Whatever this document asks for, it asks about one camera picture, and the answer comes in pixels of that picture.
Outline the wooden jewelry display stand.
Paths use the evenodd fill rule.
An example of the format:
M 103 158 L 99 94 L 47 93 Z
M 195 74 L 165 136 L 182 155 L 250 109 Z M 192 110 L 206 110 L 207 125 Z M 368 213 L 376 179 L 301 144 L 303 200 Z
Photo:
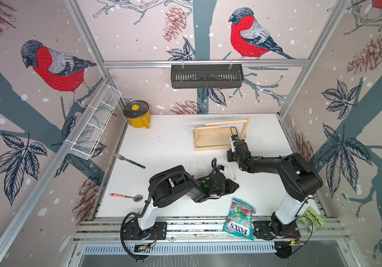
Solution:
M 244 139 L 250 119 L 206 122 L 205 126 L 194 129 L 194 150 L 213 151 L 229 150 L 231 148 L 231 136 L 238 135 Z

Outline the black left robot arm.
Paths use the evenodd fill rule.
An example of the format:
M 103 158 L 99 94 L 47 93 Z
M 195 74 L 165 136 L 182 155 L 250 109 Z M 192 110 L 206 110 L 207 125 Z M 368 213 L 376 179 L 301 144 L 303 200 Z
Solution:
M 211 162 L 212 171 L 195 178 L 184 166 L 179 165 L 154 175 L 149 180 L 149 194 L 141 212 L 130 212 L 123 220 L 120 232 L 129 240 L 141 240 L 151 235 L 156 228 L 156 219 L 162 208 L 187 196 L 195 203 L 216 200 L 233 194 L 240 186 L 222 173 L 223 166 L 217 159 Z

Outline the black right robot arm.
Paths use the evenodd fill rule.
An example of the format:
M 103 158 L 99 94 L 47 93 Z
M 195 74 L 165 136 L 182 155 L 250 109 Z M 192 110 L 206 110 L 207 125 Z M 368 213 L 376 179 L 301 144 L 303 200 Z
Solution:
M 304 202 L 323 186 L 315 169 L 299 153 L 276 158 L 252 156 L 244 140 L 231 142 L 227 151 L 227 161 L 236 162 L 241 171 L 258 174 L 277 174 L 286 194 L 272 214 L 267 230 L 273 237 L 282 237 L 294 228 L 297 216 Z

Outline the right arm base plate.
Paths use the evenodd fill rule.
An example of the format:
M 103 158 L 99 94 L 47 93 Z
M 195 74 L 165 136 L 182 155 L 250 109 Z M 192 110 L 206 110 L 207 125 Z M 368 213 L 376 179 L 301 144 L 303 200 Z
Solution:
M 253 234 L 257 239 L 271 241 L 274 239 L 301 239 L 296 222 L 283 225 L 277 221 L 254 221 Z

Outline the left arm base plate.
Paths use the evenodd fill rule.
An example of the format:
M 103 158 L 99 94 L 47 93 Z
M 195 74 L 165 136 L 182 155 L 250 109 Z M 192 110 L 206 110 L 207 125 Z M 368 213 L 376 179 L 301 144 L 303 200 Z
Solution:
M 156 222 L 153 227 L 142 230 L 137 221 L 130 221 L 125 223 L 120 232 L 123 240 L 165 240 L 167 223 Z

